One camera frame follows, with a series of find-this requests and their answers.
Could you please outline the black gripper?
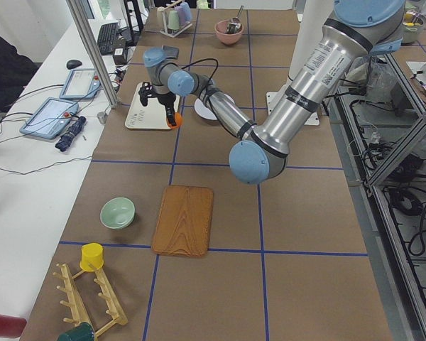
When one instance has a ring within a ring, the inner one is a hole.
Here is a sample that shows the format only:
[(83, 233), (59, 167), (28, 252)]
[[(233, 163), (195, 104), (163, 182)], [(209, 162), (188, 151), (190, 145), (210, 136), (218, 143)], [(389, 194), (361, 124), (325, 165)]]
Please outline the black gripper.
[(172, 92), (162, 93), (162, 91), (151, 82), (143, 82), (138, 90), (138, 95), (144, 107), (148, 106), (148, 100), (150, 98), (156, 98), (158, 102), (165, 107), (167, 123), (176, 124), (174, 109), (175, 95)]

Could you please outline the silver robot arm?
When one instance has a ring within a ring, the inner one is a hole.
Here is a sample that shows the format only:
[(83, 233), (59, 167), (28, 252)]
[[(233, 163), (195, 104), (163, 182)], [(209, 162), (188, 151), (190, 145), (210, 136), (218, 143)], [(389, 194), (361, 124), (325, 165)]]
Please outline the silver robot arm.
[(235, 177), (246, 184), (262, 183), (283, 171), (290, 141), (356, 58), (400, 48), (404, 8), (404, 1), (335, 1), (322, 39), (262, 125), (249, 119), (210, 77), (178, 67), (162, 48), (143, 54), (150, 81), (139, 91), (141, 103), (156, 97), (173, 123), (175, 97), (193, 94), (239, 140), (229, 153)]

